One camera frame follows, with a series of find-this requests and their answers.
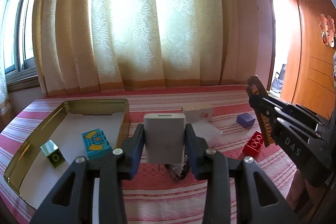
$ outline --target wall decoration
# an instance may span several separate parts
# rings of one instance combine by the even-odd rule
[[[325,45],[330,45],[334,47],[334,36],[335,36],[335,24],[331,16],[325,17],[324,14],[321,14],[319,17],[320,28],[322,30],[322,40]]]

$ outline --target beige patterned curtain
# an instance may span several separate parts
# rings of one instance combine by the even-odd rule
[[[4,55],[4,19],[6,14],[9,12],[9,9],[6,9],[6,5],[9,2],[6,0],[0,0],[0,54],[1,56]],[[5,64],[4,59],[0,58],[0,131],[2,131],[6,125],[14,118],[14,112],[12,110],[11,101],[8,97],[7,92],[7,83],[6,83],[6,76],[5,76]]]
[[[246,80],[255,67],[242,74],[239,65],[251,48],[243,46],[251,16],[244,19],[241,1],[35,0],[42,90],[57,96]]]

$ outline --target window frame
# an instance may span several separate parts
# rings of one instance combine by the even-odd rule
[[[5,11],[8,8],[10,0],[6,0]],[[25,28],[26,28],[26,13],[29,0],[20,0],[16,10],[16,18],[14,25],[14,65],[5,69],[5,77],[7,82],[8,92],[22,90],[40,86],[34,62],[34,57],[27,60],[25,57]]]

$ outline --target white box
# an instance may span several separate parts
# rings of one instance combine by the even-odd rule
[[[178,164],[184,161],[185,115],[148,113],[143,117],[146,162]]]
[[[20,195],[34,208],[38,209],[49,191],[61,178],[70,164],[78,156],[86,156],[82,133],[100,128],[114,147],[124,112],[113,115],[82,115],[68,113],[49,139],[58,146],[65,162],[54,169],[42,151],[38,154],[20,187]]]
[[[193,122],[191,125],[194,129],[195,135],[205,139],[207,143],[215,137],[222,136],[222,132],[218,128],[214,127],[204,119]]]
[[[213,106],[208,103],[187,105],[182,108],[186,122],[197,122],[204,119],[211,122],[213,116]]]

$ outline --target blue cube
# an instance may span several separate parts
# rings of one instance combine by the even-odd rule
[[[89,160],[100,158],[112,150],[104,132],[99,128],[83,133],[82,139]]]
[[[239,114],[237,116],[236,122],[239,123],[243,128],[248,128],[253,126],[255,118],[253,118],[248,113]]]

